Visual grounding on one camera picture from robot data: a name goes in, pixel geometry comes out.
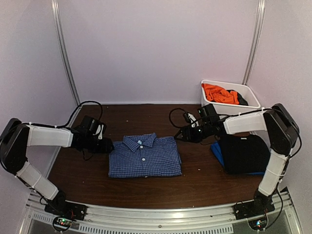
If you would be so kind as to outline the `orange garment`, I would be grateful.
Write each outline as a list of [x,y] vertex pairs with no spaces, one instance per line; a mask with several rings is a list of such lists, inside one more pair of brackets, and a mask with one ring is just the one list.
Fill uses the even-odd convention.
[[202,84],[207,101],[238,105],[238,101],[226,89],[211,84]]

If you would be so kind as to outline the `blue checked button shirt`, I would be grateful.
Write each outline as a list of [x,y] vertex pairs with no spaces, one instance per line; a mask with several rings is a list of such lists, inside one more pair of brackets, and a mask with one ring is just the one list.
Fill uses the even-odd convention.
[[124,136],[109,154],[110,178],[173,177],[182,175],[174,137],[156,133]]

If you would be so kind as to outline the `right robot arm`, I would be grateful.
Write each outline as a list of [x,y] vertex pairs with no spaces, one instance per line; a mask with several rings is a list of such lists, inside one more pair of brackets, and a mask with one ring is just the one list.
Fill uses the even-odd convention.
[[212,104],[197,111],[198,118],[183,112],[187,124],[177,127],[174,138],[201,143],[214,136],[227,173],[262,173],[250,204],[252,214],[262,214],[296,154],[294,147],[302,143],[298,125],[281,103],[238,114],[218,113]]

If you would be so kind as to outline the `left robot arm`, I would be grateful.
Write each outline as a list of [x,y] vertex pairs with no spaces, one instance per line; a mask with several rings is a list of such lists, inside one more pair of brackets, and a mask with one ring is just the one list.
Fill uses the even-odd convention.
[[0,162],[3,168],[45,199],[59,216],[70,212],[66,195],[32,165],[29,155],[33,148],[71,148],[91,154],[109,154],[114,150],[110,138],[104,137],[106,124],[85,116],[74,128],[8,121],[0,135]]

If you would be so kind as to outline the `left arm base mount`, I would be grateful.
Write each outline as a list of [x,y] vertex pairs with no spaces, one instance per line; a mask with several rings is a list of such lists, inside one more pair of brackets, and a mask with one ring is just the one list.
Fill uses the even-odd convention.
[[52,220],[52,227],[56,232],[63,233],[74,226],[77,221],[83,221],[86,215],[87,206],[65,202],[64,208],[55,208],[51,202],[45,204],[44,211],[55,215]]

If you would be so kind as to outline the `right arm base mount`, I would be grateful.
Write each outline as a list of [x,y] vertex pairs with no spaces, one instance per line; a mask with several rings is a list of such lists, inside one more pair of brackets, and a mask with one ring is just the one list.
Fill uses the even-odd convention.
[[269,224],[268,213],[274,211],[275,206],[271,202],[259,207],[254,200],[239,201],[233,205],[233,210],[236,220],[247,219],[253,231],[263,231]]

